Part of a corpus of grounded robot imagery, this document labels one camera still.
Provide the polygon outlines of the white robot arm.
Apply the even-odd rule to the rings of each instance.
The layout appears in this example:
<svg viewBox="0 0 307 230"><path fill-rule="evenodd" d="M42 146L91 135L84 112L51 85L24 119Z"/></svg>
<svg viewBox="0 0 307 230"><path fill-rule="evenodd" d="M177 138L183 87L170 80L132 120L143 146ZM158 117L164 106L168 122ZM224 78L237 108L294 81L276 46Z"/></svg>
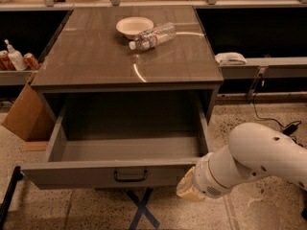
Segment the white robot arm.
<svg viewBox="0 0 307 230"><path fill-rule="evenodd" d="M270 127L243 123L230 131L223 148L207 153L184 175L177 195L192 202L220 198L268 176L307 190L307 150Z"/></svg>

